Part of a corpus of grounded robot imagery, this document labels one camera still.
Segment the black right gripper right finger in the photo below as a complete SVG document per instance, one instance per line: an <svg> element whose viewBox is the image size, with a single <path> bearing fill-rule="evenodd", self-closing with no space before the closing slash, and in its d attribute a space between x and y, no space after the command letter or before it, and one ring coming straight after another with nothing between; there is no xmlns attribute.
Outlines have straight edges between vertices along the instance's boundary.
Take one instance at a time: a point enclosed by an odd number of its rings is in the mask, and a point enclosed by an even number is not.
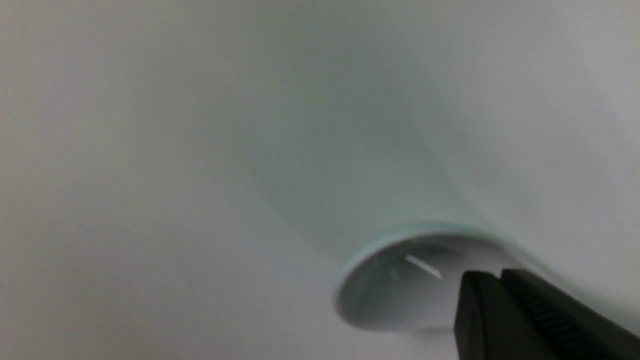
<svg viewBox="0 0 640 360"><path fill-rule="evenodd" d="M525 269L500 282L560 360L638 360L639 337Z"/></svg>

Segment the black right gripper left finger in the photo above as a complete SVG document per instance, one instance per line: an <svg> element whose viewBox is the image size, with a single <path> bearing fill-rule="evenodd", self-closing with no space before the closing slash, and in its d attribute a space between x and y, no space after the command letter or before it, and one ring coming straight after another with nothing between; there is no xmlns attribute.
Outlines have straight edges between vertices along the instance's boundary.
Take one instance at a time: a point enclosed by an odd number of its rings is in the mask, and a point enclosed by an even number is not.
<svg viewBox="0 0 640 360"><path fill-rule="evenodd" d="M489 272L462 274L454 337L460 360L554 360L521 308Z"/></svg>

